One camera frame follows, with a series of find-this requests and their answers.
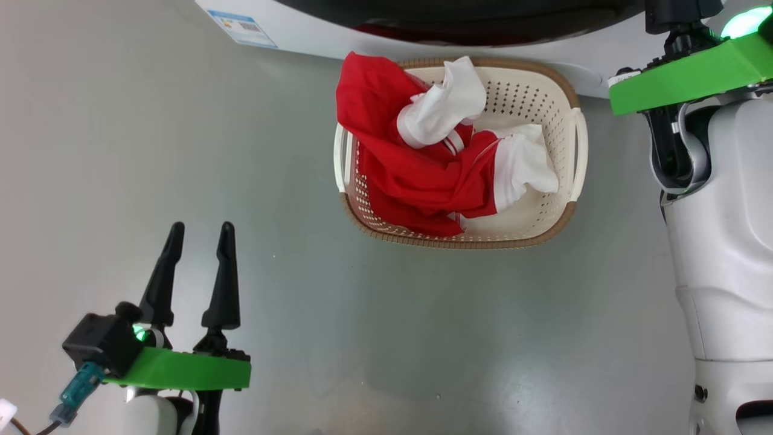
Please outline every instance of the white laundry basket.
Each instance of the white laundry basket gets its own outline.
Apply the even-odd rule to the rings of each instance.
[[[443,61],[409,60],[406,72],[441,83]],[[472,59],[486,88],[486,106],[476,129],[521,124],[543,126],[548,155],[559,178],[558,192],[529,188],[510,209],[466,222],[463,234],[436,237],[391,225],[373,213],[367,178],[358,171],[357,138],[341,125],[335,131],[334,169],[341,200],[352,222],[368,235],[385,241],[431,248],[526,248],[551,239],[574,213],[587,168],[587,127],[577,95],[555,70],[539,63],[507,59]]]

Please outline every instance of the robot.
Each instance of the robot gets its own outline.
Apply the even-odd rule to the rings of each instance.
[[[610,80],[616,115],[643,114],[652,172],[662,187],[677,299],[696,362],[689,435],[773,433],[773,15],[755,33],[719,38],[702,20],[720,0],[648,0],[646,31],[668,33],[665,55]],[[690,110],[696,103],[709,105]],[[182,223],[172,226],[139,306],[88,314],[63,343],[78,370],[41,432],[69,425],[101,383],[128,386],[123,433],[217,435],[224,390],[249,386],[250,357],[229,349],[240,326],[233,225],[223,224],[220,268],[193,353],[165,336]],[[135,324],[150,324],[137,335]],[[192,399],[159,396],[190,392]]]
[[[185,225],[172,226],[139,306],[121,302],[115,314],[87,314],[62,348],[77,373],[51,413],[47,435],[68,427],[86,398],[103,383],[128,388],[117,431],[126,435],[217,435],[224,390],[250,386],[250,356],[228,348],[223,331],[241,325],[236,238],[233,224],[223,223],[217,258],[220,267],[209,309],[202,316],[204,338],[192,353],[175,352],[165,329],[174,323],[172,285],[182,254]],[[148,324],[150,327],[138,327]],[[162,397],[162,391],[180,396]],[[182,398],[188,392],[191,399]],[[22,433],[29,432],[13,420]]]
[[[639,112],[696,362],[689,435],[773,433],[773,16],[721,39],[719,0],[648,3],[666,55],[612,79],[616,115]],[[713,104],[690,111],[708,98]]]

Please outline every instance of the basket handle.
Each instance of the basket handle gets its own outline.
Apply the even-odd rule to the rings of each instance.
[[[352,134],[338,124],[333,139],[333,173],[340,193],[346,192],[352,172]]]
[[[574,124],[574,128],[577,130],[577,166],[574,168],[574,185],[569,197],[569,201],[576,201],[582,193],[585,173],[587,172],[587,124],[580,108],[571,110],[569,122]]]

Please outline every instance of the green mount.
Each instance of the green mount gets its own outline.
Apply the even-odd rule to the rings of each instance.
[[[247,361],[144,348],[126,376],[104,381],[146,389],[213,391],[245,389],[251,372]]]
[[[773,78],[773,45],[758,33],[647,70],[609,88],[612,112],[627,115]]]

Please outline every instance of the green light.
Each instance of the green light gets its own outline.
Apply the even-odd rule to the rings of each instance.
[[[757,32],[760,24],[770,16],[771,12],[773,12],[773,6],[763,6],[736,15],[725,25],[722,37],[729,36],[735,39]]]
[[[135,335],[137,336],[137,339],[139,341],[145,341],[145,337],[148,336],[148,332],[140,325],[133,325],[132,328],[134,328],[135,330]]]

